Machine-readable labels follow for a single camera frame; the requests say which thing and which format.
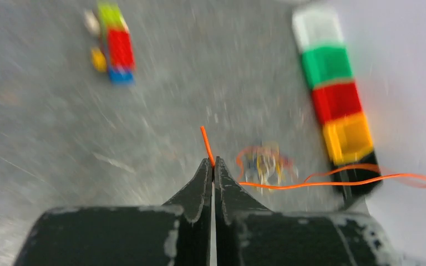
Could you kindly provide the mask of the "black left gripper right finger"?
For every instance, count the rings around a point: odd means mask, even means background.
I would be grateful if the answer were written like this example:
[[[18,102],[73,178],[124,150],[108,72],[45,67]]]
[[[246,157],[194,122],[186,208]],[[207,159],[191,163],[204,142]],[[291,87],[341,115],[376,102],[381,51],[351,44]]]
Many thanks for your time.
[[[356,212],[274,212],[217,158],[218,265],[400,265],[381,225]]]

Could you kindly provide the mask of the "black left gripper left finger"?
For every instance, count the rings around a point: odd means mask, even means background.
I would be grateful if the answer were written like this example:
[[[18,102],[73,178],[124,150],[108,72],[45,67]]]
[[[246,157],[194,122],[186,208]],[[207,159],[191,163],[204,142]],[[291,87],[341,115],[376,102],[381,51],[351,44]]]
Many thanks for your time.
[[[31,228],[15,265],[209,265],[212,165],[168,201],[59,207]]]

